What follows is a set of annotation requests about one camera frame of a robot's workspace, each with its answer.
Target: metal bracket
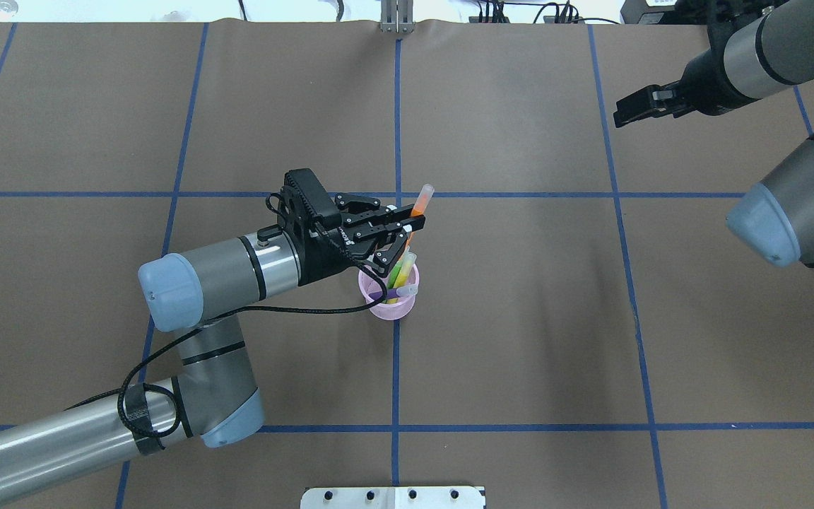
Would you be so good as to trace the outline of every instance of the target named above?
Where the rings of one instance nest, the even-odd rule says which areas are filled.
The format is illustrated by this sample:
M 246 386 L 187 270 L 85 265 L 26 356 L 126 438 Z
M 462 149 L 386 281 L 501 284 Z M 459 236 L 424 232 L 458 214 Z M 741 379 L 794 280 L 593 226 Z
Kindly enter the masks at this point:
M 482 486 L 313 488 L 300 509 L 485 509 Z
M 385 33 L 413 32 L 413 0 L 382 0 L 382 22 Z

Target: light blue joint cap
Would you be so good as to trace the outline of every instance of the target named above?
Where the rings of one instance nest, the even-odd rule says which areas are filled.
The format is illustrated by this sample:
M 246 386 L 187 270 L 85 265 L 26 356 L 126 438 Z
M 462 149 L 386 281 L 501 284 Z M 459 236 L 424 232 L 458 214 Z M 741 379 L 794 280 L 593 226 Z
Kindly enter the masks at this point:
M 727 228 L 778 267 L 800 259 L 794 227 L 772 191 L 762 183 L 753 186 L 728 213 Z
M 193 327 L 203 317 L 203 286 L 193 265 L 176 252 L 143 264 L 136 272 L 143 298 L 162 332 Z
M 266 414 L 262 411 L 262 396 L 259 396 L 259 389 L 257 389 L 243 402 L 243 405 L 235 410 L 235 413 L 227 416 L 225 420 L 210 431 L 203 433 L 201 437 L 206 447 L 222 447 L 240 442 L 256 433 L 262 428 L 262 423 L 265 421 Z

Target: plastic cup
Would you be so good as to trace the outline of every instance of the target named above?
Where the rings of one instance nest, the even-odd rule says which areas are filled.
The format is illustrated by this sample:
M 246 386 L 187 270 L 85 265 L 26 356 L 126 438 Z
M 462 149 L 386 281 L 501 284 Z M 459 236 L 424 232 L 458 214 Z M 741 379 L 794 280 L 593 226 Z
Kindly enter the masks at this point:
M 360 271 L 358 277 L 356 277 L 356 281 L 358 282 L 358 286 L 360 287 L 360 293 L 362 293 L 362 297 L 366 299 L 366 303 L 371 303 L 372 299 L 369 298 L 369 294 L 374 292 L 380 292 L 381 287 L 379 287 L 378 283 L 375 283 L 370 277 Z M 413 268 L 410 270 L 410 277 L 407 278 L 407 284 L 419 284 L 420 283 L 420 270 L 417 268 L 416 264 L 413 264 Z M 407 313 L 413 309 L 413 304 L 416 302 L 416 296 L 409 296 L 409 297 L 400 297 L 398 302 L 394 304 L 376 304 L 369 308 L 372 314 L 378 316 L 383 320 L 394 321 L 404 316 L 407 316 Z

